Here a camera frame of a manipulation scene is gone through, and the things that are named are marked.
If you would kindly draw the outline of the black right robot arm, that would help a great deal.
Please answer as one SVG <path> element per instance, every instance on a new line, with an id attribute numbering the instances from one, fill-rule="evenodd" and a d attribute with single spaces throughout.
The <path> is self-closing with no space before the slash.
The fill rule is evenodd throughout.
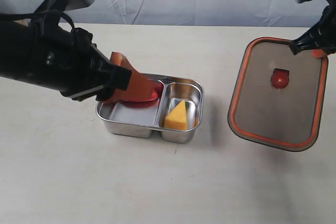
<path id="1" fill-rule="evenodd" d="M 298 4 L 312 0 L 295 0 Z M 321 49 L 325 54 L 335 53 L 335 0 L 326 0 L 320 20 L 295 40 L 289 47 L 294 55 L 305 51 Z"/>

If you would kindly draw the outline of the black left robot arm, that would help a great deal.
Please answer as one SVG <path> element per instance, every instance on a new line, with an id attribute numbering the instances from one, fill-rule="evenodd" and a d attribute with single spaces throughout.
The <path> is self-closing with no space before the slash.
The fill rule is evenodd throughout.
<path id="1" fill-rule="evenodd" d="M 72 20 L 59 11 L 1 14 L 1 76 L 58 91 L 74 101 L 149 102 L 161 87 L 121 53 L 105 57 L 80 27 L 66 31 L 46 17 Z"/>

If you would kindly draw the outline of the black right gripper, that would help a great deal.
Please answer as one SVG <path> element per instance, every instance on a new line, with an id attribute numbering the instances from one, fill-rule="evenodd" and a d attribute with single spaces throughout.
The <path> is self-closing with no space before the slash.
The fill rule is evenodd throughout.
<path id="1" fill-rule="evenodd" d="M 327 6 L 320 20 L 302 34 L 299 38 L 289 43 L 289 48 L 294 55 L 313 50 L 312 55 L 321 59 L 335 53 L 335 6 Z"/>

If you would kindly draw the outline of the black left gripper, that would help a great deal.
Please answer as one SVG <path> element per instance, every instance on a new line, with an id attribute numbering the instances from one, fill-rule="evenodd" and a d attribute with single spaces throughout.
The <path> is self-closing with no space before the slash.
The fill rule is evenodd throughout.
<path id="1" fill-rule="evenodd" d="M 127 57 L 112 52 L 110 61 L 92 42 L 93 35 L 74 25 L 65 12 L 34 13 L 34 84 L 83 101 L 147 102 L 153 81 L 139 73 Z"/>

